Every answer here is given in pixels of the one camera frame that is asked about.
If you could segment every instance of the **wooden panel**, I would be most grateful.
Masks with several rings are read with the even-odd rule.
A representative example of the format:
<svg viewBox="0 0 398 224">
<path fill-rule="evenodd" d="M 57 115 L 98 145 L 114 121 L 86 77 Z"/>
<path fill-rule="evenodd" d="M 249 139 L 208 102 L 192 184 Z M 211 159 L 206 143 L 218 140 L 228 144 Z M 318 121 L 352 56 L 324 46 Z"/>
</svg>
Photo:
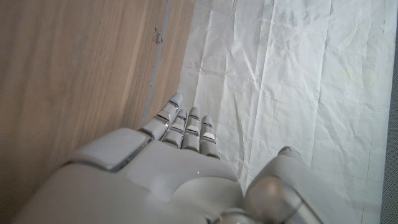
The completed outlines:
<svg viewBox="0 0 398 224">
<path fill-rule="evenodd" d="M 171 2 L 147 121 L 164 106 L 178 87 L 194 6 L 194 1 Z"/>
<path fill-rule="evenodd" d="M 166 2 L 1 1 L 2 222 L 69 153 L 141 122 Z"/>
</svg>

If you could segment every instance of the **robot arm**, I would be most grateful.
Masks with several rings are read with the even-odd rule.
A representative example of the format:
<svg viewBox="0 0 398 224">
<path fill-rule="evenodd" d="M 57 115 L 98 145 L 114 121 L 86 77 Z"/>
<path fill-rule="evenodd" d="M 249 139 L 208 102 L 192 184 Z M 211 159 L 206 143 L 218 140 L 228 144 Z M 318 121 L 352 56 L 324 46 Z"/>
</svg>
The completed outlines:
<svg viewBox="0 0 398 224">
<path fill-rule="evenodd" d="M 243 197 L 220 161 L 209 116 L 178 110 L 181 94 L 138 131 L 82 147 L 15 223 L 352 223 L 344 201 L 283 148 Z"/>
</svg>

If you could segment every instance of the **crumpled white sheet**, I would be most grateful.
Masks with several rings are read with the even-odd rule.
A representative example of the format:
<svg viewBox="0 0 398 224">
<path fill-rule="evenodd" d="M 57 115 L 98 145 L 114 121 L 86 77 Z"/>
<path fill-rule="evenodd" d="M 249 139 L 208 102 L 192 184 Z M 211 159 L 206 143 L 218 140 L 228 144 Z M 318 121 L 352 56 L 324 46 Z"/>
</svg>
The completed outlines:
<svg viewBox="0 0 398 224">
<path fill-rule="evenodd" d="M 178 91 L 245 190 L 282 146 L 379 223 L 397 0 L 200 0 Z"/>
</svg>

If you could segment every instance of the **white plastic sheet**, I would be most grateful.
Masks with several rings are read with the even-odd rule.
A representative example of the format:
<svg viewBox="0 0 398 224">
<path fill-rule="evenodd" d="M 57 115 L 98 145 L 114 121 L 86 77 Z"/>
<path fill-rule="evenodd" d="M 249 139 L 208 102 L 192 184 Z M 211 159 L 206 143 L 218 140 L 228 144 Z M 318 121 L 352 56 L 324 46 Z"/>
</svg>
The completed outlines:
<svg viewBox="0 0 398 224">
<path fill-rule="evenodd" d="M 396 22 L 397 0 L 196 1 L 184 107 L 212 117 L 243 190 L 290 145 L 378 223 Z"/>
</svg>

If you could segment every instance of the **wood grain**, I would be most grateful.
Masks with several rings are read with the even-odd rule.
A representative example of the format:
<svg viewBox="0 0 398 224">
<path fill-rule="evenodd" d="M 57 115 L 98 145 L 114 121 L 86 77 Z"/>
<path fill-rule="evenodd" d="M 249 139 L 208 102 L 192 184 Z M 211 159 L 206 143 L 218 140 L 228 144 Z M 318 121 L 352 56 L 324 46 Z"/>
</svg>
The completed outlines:
<svg viewBox="0 0 398 224">
<path fill-rule="evenodd" d="M 166 3 L 1 1 L 2 222 L 11 220 L 69 153 L 116 128 L 140 126 L 158 47 L 153 31 L 162 27 Z M 173 1 L 170 10 L 180 11 L 181 5 L 186 7 Z M 178 56 L 163 62 L 162 67 L 172 73 L 161 73 L 155 82 L 159 83 L 158 78 L 176 82 L 169 88 L 158 84 L 163 89 L 152 92 L 152 98 L 177 89 L 178 64 L 187 40 L 179 37 L 180 43 L 172 44 L 167 36 L 187 37 L 189 12 L 179 17 L 189 18 L 189 23 L 167 22 L 163 44 Z M 153 106 L 149 113 L 157 108 Z"/>
<path fill-rule="evenodd" d="M 171 2 L 146 121 L 162 109 L 178 87 L 194 6 L 192 0 Z"/>
</svg>

